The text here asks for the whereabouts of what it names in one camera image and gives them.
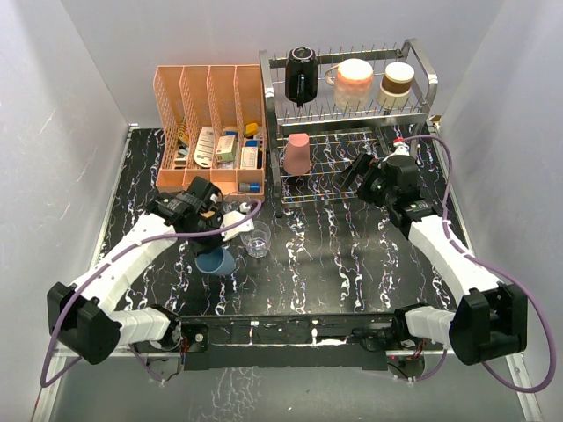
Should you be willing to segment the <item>blue plastic tumbler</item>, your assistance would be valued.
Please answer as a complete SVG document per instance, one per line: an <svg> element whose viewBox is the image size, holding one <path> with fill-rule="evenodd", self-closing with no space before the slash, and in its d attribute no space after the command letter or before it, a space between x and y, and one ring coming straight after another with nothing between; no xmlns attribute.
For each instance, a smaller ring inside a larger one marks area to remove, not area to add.
<svg viewBox="0 0 563 422"><path fill-rule="evenodd" d="M201 254L196 257L195 265L201 273L227 276L236 269L236 263L230 252L219 247L207 254Z"/></svg>

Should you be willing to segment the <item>pink plastic tumbler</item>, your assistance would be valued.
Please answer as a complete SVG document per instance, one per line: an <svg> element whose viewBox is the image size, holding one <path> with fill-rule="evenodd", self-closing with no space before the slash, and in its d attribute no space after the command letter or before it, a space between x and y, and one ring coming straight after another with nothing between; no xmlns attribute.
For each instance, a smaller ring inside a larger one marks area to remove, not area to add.
<svg viewBox="0 0 563 422"><path fill-rule="evenodd" d="M310 139L306 133L289 136L282 167L290 176L302 176L310 170Z"/></svg>

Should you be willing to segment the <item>pink textured mug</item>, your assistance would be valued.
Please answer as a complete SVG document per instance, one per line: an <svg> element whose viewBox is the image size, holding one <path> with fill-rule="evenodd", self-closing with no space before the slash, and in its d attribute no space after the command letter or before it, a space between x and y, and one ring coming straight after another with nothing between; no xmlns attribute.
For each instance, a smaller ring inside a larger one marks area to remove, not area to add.
<svg viewBox="0 0 563 422"><path fill-rule="evenodd" d="M333 87L333 101L342 111L352 111L367 105L374 80L374 70L365 60L351 58L332 66L325 81Z"/></svg>

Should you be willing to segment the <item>small orange ceramic mug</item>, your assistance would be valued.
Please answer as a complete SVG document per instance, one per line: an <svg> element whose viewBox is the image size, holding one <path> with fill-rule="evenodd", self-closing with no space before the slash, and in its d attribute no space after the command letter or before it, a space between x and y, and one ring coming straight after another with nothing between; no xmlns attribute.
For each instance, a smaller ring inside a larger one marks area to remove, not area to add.
<svg viewBox="0 0 563 422"><path fill-rule="evenodd" d="M222 216L221 211L208 211L201 213L201 216L205 219L220 218Z"/></svg>

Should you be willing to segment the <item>clear faceted glass cup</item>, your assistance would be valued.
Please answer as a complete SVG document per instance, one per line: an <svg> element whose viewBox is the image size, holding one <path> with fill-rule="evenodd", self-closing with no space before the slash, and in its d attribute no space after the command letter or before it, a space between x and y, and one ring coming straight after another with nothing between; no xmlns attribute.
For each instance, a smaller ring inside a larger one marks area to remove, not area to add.
<svg viewBox="0 0 563 422"><path fill-rule="evenodd" d="M242 205L250 201L251 198L246 193L238 192L238 191L228 193L226 196L223 197L222 211L225 214L231 211L239 211Z"/></svg>

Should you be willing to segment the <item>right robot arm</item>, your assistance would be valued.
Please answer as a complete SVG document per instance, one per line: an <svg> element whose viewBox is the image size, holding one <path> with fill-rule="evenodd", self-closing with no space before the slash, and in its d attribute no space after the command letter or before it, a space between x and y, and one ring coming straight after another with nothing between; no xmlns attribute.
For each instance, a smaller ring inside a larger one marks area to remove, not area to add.
<svg viewBox="0 0 563 422"><path fill-rule="evenodd" d="M527 346L528 301L523 291L505 284L445 234L448 223L437 205L423 197L414 158L392 155L375 159L361 153L334 183L348 189L362 180L360 200L387 210L391 223L420 250L448 285L456 311L425 303L397 309L392 338L400 347L413 348L423 338L452 349L467 366L519 353Z"/></svg>

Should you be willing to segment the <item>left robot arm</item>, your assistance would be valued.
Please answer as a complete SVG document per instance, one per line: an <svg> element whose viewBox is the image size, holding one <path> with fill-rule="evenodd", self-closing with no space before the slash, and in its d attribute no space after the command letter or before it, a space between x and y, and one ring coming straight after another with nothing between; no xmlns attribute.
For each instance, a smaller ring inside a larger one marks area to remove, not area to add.
<svg viewBox="0 0 563 422"><path fill-rule="evenodd" d="M121 298L133 282L180 234L194 233L195 250L212 252L222 245L218 229L220 189L195 178L176 194L159 193L132 229L91 270L68 286L48 291L49 332L92 365L118 346L149 341L171 351L181 340L178 317L159 305L119 311Z"/></svg>

